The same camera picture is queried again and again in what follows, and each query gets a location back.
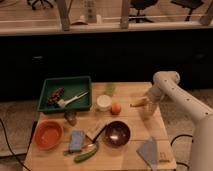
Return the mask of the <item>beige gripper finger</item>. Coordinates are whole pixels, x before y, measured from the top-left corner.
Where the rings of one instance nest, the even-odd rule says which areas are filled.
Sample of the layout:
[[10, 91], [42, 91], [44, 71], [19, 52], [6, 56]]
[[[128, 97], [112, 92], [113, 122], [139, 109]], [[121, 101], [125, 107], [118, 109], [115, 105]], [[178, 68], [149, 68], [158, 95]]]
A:
[[140, 116], [143, 120], [148, 120], [154, 113], [155, 110], [157, 109], [157, 104], [156, 103], [147, 103], [146, 105], [141, 107], [141, 113]]

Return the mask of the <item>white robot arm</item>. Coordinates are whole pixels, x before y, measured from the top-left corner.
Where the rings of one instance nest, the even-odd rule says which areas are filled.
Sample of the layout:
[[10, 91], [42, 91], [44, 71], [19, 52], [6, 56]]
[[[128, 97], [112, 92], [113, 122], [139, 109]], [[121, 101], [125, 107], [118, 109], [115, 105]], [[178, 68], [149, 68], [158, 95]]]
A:
[[153, 85], [142, 98], [142, 104], [157, 103], [163, 95], [167, 95], [186, 110], [195, 125], [189, 171], [213, 171], [213, 108], [179, 87], [179, 81], [176, 71], [156, 72]]

